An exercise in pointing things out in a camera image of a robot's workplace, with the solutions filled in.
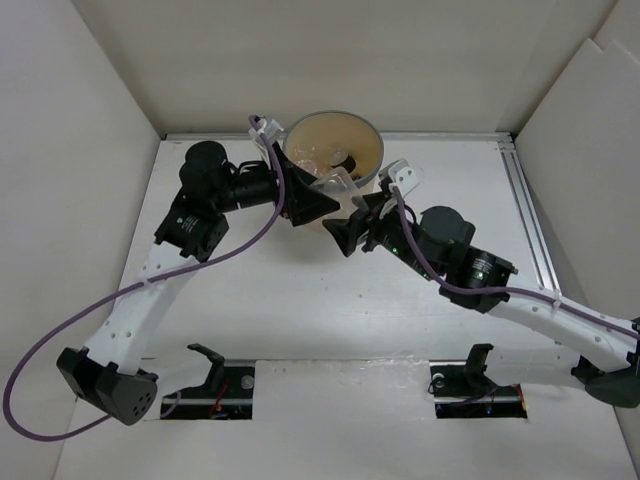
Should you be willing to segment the clear jar with silver lid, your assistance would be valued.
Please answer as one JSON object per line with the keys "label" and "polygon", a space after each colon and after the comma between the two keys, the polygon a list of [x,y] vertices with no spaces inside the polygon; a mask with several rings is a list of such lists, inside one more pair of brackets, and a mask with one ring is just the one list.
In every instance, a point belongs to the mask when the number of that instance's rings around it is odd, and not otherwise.
{"label": "clear jar with silver lid", "polygon": [[367,208],[361,192],[343,167],[337,167],[317,179],[311,188],[339,203],[339,210],[333,216],[346,218],[357,210]]}

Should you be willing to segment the clear bottle white cap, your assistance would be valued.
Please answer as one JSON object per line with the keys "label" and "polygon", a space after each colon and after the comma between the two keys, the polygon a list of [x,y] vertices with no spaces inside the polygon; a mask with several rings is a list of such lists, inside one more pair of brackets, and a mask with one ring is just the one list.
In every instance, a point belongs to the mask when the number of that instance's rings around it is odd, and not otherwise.
{"label": "clear bottle white cap", "polygon": [[296,144],[290,149],[288,155],[294,163],[315,162],[319,159],[319,153],[314,145]]}

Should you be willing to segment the small bottle with black cap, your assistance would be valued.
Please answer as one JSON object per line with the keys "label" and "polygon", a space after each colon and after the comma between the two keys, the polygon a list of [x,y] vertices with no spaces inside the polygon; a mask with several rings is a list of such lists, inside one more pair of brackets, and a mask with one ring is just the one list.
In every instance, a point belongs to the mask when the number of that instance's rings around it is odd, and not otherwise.
{"label": "small bottle with black cap", "polygon": [[345,149],[337,149],[330,157],[329,165],[332,169],[343,168],[349,175],[356,169],[356,160]]}

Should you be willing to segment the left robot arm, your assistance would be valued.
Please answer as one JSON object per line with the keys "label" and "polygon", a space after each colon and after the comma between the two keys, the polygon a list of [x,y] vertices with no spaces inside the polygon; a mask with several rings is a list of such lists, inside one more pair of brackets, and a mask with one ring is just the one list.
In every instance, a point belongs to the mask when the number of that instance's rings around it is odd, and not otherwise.
{"label": "left robot arm", "polygon": [[216,141],[201,141],[185,154],[180,190],[154,234],[135,284],[79,349],[66,348],[56,365],[82,400],[124,425],[141,421],[155,401],[193,388],[216,394],[224,382],[225,359],[199,343],[170,368],[146,367],[150,340],[171,305],[229,230],[226,213],[267,203],[275,216],[300,226],[339,210],[338,201],[314,188],[313,177],[291,163],[277,144],[264,160],[233,165]]}

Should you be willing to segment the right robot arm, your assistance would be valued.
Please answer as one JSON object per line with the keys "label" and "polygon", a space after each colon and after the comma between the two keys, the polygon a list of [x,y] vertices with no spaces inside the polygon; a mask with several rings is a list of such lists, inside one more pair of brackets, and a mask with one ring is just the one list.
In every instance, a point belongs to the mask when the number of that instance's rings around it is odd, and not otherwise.
{"label": "right robot arm", "polygon": [[471,347],[455,385],[483,397],[518,383],[576,388],[605,404],[639,405],[639,323],[615,319],[519,278],[509,261],[472,246],[473,224],[435,206],[415,215],[398,191],[365,198],[347,219],[324,221],[342,253],[383,247],[452,304],[509,320],[550,340],[547,347]]}

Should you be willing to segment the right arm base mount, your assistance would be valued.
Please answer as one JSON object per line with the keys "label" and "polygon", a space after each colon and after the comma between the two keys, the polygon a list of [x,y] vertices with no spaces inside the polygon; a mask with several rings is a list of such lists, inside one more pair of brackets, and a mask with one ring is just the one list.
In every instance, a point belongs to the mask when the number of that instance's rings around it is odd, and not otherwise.
{"label": "right arm base mount", "polygon": [[493,350],[491,344],[477,344],[464,360],[429,362],[427,392],[437,419],[528,418],[521,386],[499,386],[485,375]]}

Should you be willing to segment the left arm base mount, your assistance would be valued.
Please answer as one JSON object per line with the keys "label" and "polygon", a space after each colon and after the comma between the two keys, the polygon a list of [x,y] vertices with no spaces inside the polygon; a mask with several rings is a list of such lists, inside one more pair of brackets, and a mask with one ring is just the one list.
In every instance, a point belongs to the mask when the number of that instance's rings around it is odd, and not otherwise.
{"label": "left arm base mount", "polygon": [[251,420],[256,362],[229,360],[198,343],[187,346],[196,360],[205,360],[202,382],[163,396],[161,420]]}

